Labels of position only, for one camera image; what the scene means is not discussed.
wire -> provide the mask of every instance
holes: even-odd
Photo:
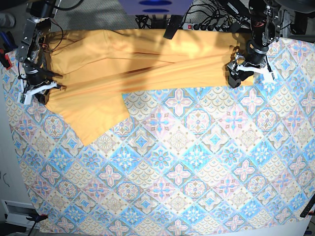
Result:
[[[18,72],[19,72],[19,77],[21,78],[21,73],[20,73],[20,62],[18,61]]]
[[[147,15],[136,15],[136,23],[139,29],[144,29],[145,27],[151,28],[151,25],[148,24],[149,16]]]
[[[285,9],[285,10],[283,10],[283,13],[282,13],[282,22],[281,22],[281,26],[282,26],[282,24],[284,23],[284,13],[286,12],[287,10]]]
[[[41,45],[43,45],[45,47],[49,47],[46,43],[39,43],[39,44],[41,44]]]
[[[57,44],[57,46],[54,47],[52,50],[45,51],[46,53],[51,53],[51,52],[53,52],[53,51],[61,44],[61,42],[62,42],[62,40],[63,40],[63,29],[62,29],[62,27],[61,27],[55,20],[53,20],[53,19],[51,19],[51,23],[53,23],[54,25],[58,26],[58,27],[61,29],[61,34],[62,34],[62,36],[61,36],[60,42]]]
[[[5,173],[5,174],[3,175],[3,177],[2,177],[2,178],[3,178],[3,181],[4,181],[4,183],[5,183],[6,185],[8,185],[8,186],[10,187],[10,185],[5,182],[5,179],[4,179],[5,175],[6,175],[6,173]]]
[[[292,20],[291,20],[290,24],[287,24],[286,26],[282,27],[280,30],[285,29],[286,27],[290,26],[291,24],[292,24]]]
[[[195,11],[192,11],[192,12],[188,12],[187,14],[193,14],[193,13],[196,13],[196,12],[202,12],[203,14],[207,15],[208,17],[211,17],[211,15],[209,15],[207,12],[204,12],[203,10],[195,10]]]
[[[315,226],[315,223],[313,221],[310,221],[310,223],[312,223]]]
[[[74,6],[72,7],[59,7],[59,6],[55,6],[54,4],[51,4],[48,0],[45,0],[45,2],[50,5],[50,6],[53,6],[55,9],[58,9],[60,11],[70,11],[70,10],[73,10],[73,9],[76,9],[78,6],[80,6],[82,3],[83,3],[84,0],[79,0],[77,4],[75,4]]]
[[[186,12],[186,14],[185,14],[185,17],[184,17],[184,20],[183,20],[183,23],[182,23],[182,25],[181,25],[181,27],[183,26],[183,24],[186,22],[186,18],[187,18],[187,16],[189,15],[189,14],[192,14],[192,13],[195,13],[195,12],[203,12],[204,14],[206,14],[208,17],[210,17],[210,15],[208,14],[208,13],[205,13],[204,11],[202,11],[202,10],[196,10],[196,11],[193,11],[193,12],[190,12],[190,9],[192,9],[194,6],[204,6],[204,7],[209,7],[211,10],[215,10],[215,8],[213,7],[213,6],[211,6],[211,5],[209,5],[209,4],[193,4],[193,5],[191,5],[189,8],[188,8],[188,10],[187,10],[187,12]]]

yellow cloth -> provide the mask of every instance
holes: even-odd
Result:
[[[129,117],[123,93],[153,89],[225,86],[226,64],[244,50],[248,35],[163,29],[68,31],[48,67],[67,86],[52,89],[47,108],[63,116],[84,145]],[[61,34],[47,37],[50,48]],[[252,85],[252,78],[242,85]]]

folded cloth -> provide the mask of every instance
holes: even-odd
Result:
[[[226,64],[245,49],[248,35],[162,29],[67,31],[47,65],[63,75],[47,108],[63,116],[84,145],[129,117],[122,94],[141,90],[225,86]],[[60,32],[47,37],[50,48]],[[252,78],[242,83],[252,85]]]

pink floral motif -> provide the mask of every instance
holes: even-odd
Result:
[[[58,183],[58,190],[59,192],[68,197],[68,198],[74,198],[76,194],[78,193],[74,184],[70,181],[61,181]]]
[[[99,175],[101,180],[104,180],[109,187],[114,187],[116,182],[122,178],[122,175],[114,171],[111,165],[105,167],[105,171]]]
[[[288,49],[298,64],[302,63],[305,57],[312,52],[310,43],[300,40],[292,40],[288,45]]]
[[[240,133],[247,121],[248,116],[237,104],[234,104],[233,107],[219,119],[220,125],[231,136]]]
[[[296,176],[300,173],[300,170],[306,167],[306,163],[303,161],[302,156],[300,155],[297,159],[296,162],[293,162],[290,165],[290,169],[293,170],[293,174]]]
[[[184,231],[187,229],[188,226],[183,224],[183,222],[179,219],[175,220],[174,223],[168,227],[168,230],[174,232],[175,236],[183,235]]]
[[[174,94],[169,95],[165,101],[168,108],[173,110],[173,113],[178,117],[182,116],[186,109],[191,107],[193,102],[187,92],[179,88],[174,91]]]
[[[308,184],[312,180],[312,177],[313,177],[313,173],[310,170],[305,170],[300,174],[297,182],[300,186],[304,187],[306,184]]]
[[[52,185],[55,185],[56,180],[60,177],[58,172],[53,171],[50,165],[46,165],[46,170],[41,173],[44,178],[47,178]]]
[[[206,190],[206,184],[197,179],[189,181],[184,187],[184,193],[192,199],[201,197]]]
[[[16,125],[18,133],[26,140],[31,141],[35,134],[37,126],[34,121],[26,114],[24,114]]]
[[[36,177],[31,187],[43,199],[46,199],[52,191],[52,187],[40,176]]]
[[[277,219],[277,220],[279,221],[279,223],[281,224],[281,223],[283,223],[284,220],[285,220],[286,218],[288,218],[289,216],[291,216],[291,212],[288,211],[287,208],[284,208],[281,213],[279,213],[278,215],[276,215],[276,219]]]
[[[254,176],[251,178],[247,184],[247,189],[252,192],[256,193],[263,189],[266,185],[266,180],[263,176]]]
[[[129,231],[129,228],[125,224],[122,224],[121,221],[116,220],[114,225],[109,227],[109,230],[114,232],[116,236],[124,236]]]
[[[240,186],[231,174],[226,175],[221,179],[217,186],[214,186],[214,190],[223,198],[229,197]]]
[[[289,183],[292,182],[292,176],[291,174],[285,170],[279,176],[272,181],[272,185],[275,187],[275,189],[278,190],[278,192],[282,192],[285,187],[289,185]]]
[[[40,105],[37,99],[33,99],[32,105],[28,107],[27,112],[36,120],[38,123],[43,119],[43,115],[47,111],[44,105]]]
[[[185,178],[191,176],[191,173],[188,170],[184,170],[184,166],[182,164],[177,164],[175,166],[175,170],[169,172],[166,176],[174,179],[175,184],[179,186],[184,182]]]
[[[167,182],[161,177],[149,189],[147,189],[147,192],[160,202],[164,202],[175,192],[175,187],[173,184]]]
[[[265,132],[270,131],[276,122],[277,114],[270,108],[261,110],[257,116],[257,126]]]
[[[64,134],[65,125],[62,119],[56,115],[51,115],[45,118],[44,130],[54,139],[59,139]]]
[[[89,197],[93,198],[97,202],[101,202],[101,200],[109,192],[109,189],[104,186],[104,183],[97,179],[92,179],[92,181],[88,183],[83,190]]]
[[[239,225],[242,225],[244,220],[240,219],[239,215],[234,215],[232,220],[226,222],[226,226],[229,226],[232,231],[235,231]]]
[[[315,94],[312,90],[308,92],[307,97],[303,98],[301,105],[307,115],[315,109]]]
[[[118,186],[117,193],[125,200],[132,201],[139,196],[139,188],[131,182],[125,182]]]
[[[251,116],[257,111],[257,108],[264,103],[264,99],[257,94],[257,89],[252,88],[249,91],[248,96],[243,97],[241,100],[241,104],[244,107],[247,107],[247,111]]]
[[[118,124],[113,126],[113,128],[111,128],[111,130],[115,134],[117,134],[119,137],[128,136],[132,132],[133,129],[134,129],[134,120],[131,117],[119,122]]]
[[[229,231],[223,227],[222,225],[220,225],[219,227],[217,227],[214,231],[213,231],[213,234],[214,235],[219,235],[219,234],[226,234],[228,233]]]
[[[171,112],[159,105],[142,123],[152,134],[161,138],[174,126],[175,122]]]
[[[304,119],[302,110],[298,105],[295,105],[283,121],[291,134],[293,134],[300,127]]]
[[[250,165],[250,162],[247,159],[245,161],[243,161],[241,167],[236,168],[234,170],[234,173],[240,176],[240,180],[242,182],[245,182],[245,180],[247,180],[248,176],[254,172],[255,172],[255,168]]]
[[[185,127],[196,135],[206,132],[209,126],[210,115],[202,109],[193,110],[185,118]]]
[[[66,233],[69,233],[70,230],[74,228],[74,225],[71,222],[68,222],[65,217],[62,217],[61,222],[58,222],[57,225],[63,228]]]

